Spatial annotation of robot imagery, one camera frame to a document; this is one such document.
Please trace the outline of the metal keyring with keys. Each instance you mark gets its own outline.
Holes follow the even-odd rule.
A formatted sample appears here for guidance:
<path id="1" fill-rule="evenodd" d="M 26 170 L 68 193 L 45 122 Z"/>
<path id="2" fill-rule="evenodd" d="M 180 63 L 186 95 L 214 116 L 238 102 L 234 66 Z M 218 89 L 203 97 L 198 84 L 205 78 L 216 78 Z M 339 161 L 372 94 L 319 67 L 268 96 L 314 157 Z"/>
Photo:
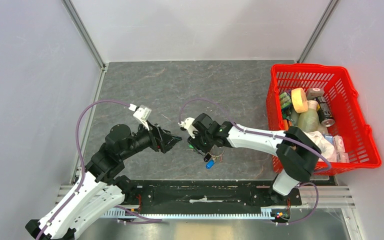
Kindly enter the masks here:
<path id="1" fill-rule="evenodd" d="M 205 165 L 207 164 L 208 161 L 214 160 L 214 165 L 216 163 L 221 163 L 223 162 L 223 155 L 225 153 L 226 148 L 225 147 L 218 147 L 218 146 L 213 146 L 209 152 L 204 156 L 203 160 L 205 162 Z"/>

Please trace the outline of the blue key tag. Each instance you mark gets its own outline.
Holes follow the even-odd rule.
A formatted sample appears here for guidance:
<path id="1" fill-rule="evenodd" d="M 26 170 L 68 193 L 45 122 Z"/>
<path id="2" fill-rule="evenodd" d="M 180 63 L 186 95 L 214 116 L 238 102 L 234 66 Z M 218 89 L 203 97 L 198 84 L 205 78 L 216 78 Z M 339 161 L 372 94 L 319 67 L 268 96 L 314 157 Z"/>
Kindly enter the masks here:
<path id="1" fill-rule="evenodd" d="M 206 169 L 211 169 L 214 166 L 214 164 L 215 164 L 214 160 L 209 160 L 206 163 L 205 167 L 206 167 Z"/>

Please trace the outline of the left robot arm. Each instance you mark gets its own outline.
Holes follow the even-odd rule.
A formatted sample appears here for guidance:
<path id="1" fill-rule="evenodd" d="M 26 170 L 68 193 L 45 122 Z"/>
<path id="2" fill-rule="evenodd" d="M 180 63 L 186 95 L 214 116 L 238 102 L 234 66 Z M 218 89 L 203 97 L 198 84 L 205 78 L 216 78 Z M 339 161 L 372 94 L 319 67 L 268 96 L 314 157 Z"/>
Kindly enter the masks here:
<path id="1" fill-rule="evenodd" d="M 108 210 L 136 200 L 131 180 L 119 175 L 124 160 L 147 148 L 165 154 L 181 140 L 159 125 L 141 124 L 137 132 L 125 124 L 113 126 L 62 201 L 41 219 L 31 219 L 25 229 L 36 240 L 77 240 Z"/>

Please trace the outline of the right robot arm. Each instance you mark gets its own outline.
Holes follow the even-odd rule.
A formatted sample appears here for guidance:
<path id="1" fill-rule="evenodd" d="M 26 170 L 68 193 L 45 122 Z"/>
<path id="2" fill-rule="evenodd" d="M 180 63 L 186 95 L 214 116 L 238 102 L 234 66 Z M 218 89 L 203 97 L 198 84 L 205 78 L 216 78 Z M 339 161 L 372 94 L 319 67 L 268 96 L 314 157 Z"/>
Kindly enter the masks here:
<path id="1" fill-rule="evenodd" d="M 321 149 L 294 126 L 288 130 L 262 130 L 233 121 L 219 124 L 205 113 L 181 120 L 178 125 L 189 134 L 188 143 L 206 158 L 213 147 L 251 149 L 278 158 L 283 169 L 268 191 L 269 200 L 276 205 L 285 202 L 293 188 L 310 179 L 322 158 Z"/>

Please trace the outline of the yellow tape roll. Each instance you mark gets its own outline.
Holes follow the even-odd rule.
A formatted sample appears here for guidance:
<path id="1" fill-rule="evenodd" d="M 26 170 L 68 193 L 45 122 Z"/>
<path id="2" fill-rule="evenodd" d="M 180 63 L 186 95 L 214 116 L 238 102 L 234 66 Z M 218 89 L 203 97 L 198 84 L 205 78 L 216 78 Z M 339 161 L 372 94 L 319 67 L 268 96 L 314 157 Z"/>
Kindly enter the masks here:
<path id="1" fill-rule="evenodd" d="M 308 110 L 308 100 L 302 87 L 291 90 L 291 102 L 297 113 L 304 113 Z"/>

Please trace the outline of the green bottle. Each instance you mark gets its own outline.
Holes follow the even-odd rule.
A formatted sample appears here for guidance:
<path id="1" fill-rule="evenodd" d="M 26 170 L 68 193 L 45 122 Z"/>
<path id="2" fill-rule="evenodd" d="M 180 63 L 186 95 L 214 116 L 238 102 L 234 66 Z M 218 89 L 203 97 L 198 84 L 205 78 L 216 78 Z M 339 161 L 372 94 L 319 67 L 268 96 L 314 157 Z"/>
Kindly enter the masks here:
<path id="1" fill-rule="evenodd" d="M 300 114 L 297 126 L 306 133 L 315 132 L 319 126 L 319 116 L 316 110 L 308 109 Z"/>

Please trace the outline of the black drink can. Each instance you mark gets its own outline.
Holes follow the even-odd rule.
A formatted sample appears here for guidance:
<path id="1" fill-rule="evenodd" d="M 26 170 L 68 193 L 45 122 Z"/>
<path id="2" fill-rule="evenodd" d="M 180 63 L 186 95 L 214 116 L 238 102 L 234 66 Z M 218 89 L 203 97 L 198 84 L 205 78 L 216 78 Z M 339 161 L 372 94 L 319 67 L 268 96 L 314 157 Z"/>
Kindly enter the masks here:
<path id="1" fill-rule="evenodd" d="M 320 124 L 327 128 L 333 126 L 335 124 L 335 119 L 326 99 L 323 96 L 318 96 L 314 100 L 318 103 L 317 114 Z"/>

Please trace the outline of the white crumpled bag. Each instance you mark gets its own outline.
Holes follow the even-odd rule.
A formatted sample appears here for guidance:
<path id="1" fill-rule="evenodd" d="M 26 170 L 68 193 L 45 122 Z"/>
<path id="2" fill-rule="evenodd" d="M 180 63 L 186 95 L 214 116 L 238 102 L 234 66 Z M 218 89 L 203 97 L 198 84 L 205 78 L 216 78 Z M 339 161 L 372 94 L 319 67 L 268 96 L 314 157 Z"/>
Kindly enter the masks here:
<path id="1" fill-rule="evenodd" d="M 319 131 L 304 132 L 306 136 L 321 150 L 321 155 L 330 163 L 337 163 L 337 152 L 332 143 L 325 139 Z"/>

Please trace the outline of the red plastic basket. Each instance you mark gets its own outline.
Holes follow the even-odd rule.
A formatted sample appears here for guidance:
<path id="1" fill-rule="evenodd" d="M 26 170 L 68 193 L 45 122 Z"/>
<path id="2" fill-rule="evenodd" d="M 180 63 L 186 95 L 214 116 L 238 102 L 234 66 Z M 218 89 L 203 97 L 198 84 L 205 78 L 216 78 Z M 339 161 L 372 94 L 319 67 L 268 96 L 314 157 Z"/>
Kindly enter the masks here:
<path id="1" fill-rule="evenodd" d="M 274 64 L 266 96 L 266 111 L 270 130 L 283 130 L 283 116 L 279 95 L 295 88 L 320 88 L 332 112 L 335 124 L 328 128 L 334 136 L 344 140 L 349 162 L 333 162 L 327 171 L 324 162 L 318 162 L 318 175 L 334 176 L 357 169 L 376 169 L 382 165 L 372 134 L 366 123 L 349 72 L 342 66 L 310 63 Z"/>

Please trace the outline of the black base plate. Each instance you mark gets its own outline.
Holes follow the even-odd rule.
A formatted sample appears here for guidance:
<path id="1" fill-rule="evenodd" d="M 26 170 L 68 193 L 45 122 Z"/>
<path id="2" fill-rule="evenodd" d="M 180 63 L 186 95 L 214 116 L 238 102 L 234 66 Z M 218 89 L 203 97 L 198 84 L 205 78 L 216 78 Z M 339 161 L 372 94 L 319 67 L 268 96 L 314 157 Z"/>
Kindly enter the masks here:
<path id="1" fill-rule="evenodd" d="M 302 206 L 298 189 L 283 198 L 270 195 L 269 180 L 132 180 L 120 205 L 140 213 L 166 215 L 257 214 L 262 207 Z"/>

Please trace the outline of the left aluminium frame post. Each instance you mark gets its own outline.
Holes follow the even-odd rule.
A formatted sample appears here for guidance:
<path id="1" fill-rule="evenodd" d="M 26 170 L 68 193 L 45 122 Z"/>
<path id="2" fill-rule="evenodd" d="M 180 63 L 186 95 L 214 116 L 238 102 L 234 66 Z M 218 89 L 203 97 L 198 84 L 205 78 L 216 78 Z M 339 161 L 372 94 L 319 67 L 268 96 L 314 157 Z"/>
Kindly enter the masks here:
<path id="1" fill-rule="evenodd" d="M 68 15 L 70 16 L 72 22 L 74 23 L 77 31 L 79 32 L 81 38 L 85 42 L 87 48 L 89 49 L 93 59 L 97 63 L 98 67 L 101 70 L 104 70 L 106 67 L 106 63 L 104 62 L 103 58 L 101 57 L 96 45 L 94 44 L 89 32 L 86 29 L 86 26 L 84 25 L 81 16 L 79 15 L 78 11 L 76 10 L 76 7 L 74 6 L 74 3 L 72 0 L 61 0 L 61 3 L 64 5 Z"/>

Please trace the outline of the aluminium frame post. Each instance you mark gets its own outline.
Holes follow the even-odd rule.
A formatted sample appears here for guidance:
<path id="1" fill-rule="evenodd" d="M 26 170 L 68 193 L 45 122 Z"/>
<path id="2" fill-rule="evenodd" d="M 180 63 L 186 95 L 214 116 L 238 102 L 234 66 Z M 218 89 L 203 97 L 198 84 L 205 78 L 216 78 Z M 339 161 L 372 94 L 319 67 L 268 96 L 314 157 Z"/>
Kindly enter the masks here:
<path id="1" fill-rule="evenodd" d="M 85 42 L 87 48 L 89 49 L 93 59 L 97 63 L 98 67 L 101 70 L 104 70 L 106 67 L 106 63 L 104 62 L 103 58 L 101 57 L 96 45 L 94 44 L 89 32 L 86 29 L 86 26 L 84 25 L 81 16 L 79 15 L 78 11 L 76 10 L 76 7 L 74 6 L 74 3 L 72 0 L 61 0 L 61 3 L 64 5 L 68 15 L 70 16 L 72 22 L 74 23 L 77 31 L 79 32 L 81 38 Z"/>
<path id="2" fill-rule="evenodd" d="M 323 11 L 318 23 L 316 24 L 312 34 L 310 35 L 310 38 L 308 39 L 305 47 L 303 48 L 299 58 L 296 60 L 297 63 L 304 63 L 305 60 L 308 58 L 310 52 L 312 51 L 313 47 L 315 46 L 318 38 L 322 34 L 326 24 L 330 20 L 333 12 L 335 11 L 339 0 L 330 0 Z"/>

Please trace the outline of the right aluminium frame post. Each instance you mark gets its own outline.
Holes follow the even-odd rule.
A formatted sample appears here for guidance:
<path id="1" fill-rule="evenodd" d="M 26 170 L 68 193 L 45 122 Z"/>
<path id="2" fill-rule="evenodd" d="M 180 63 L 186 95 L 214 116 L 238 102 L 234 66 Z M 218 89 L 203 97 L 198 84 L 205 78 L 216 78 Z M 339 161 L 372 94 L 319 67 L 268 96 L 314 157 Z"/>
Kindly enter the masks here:
<path id="1" fill-rule="evenodd" d="M 308 39 L 305 47 L 303 48 L 299 58 L 296 60 L 297 63 L 304 63 L 305 60 L 308 58 L 310 52 L 312 51 L 313 47 L 315 46 L 318 38 L 322 34 L 326 24 L 330 20 L 333 12 L 335 11 L 339 0 L 330 0 L 323 11 L 318 23 L 316 24 L 312 34 L 310 35 L 310 38 Z"/>

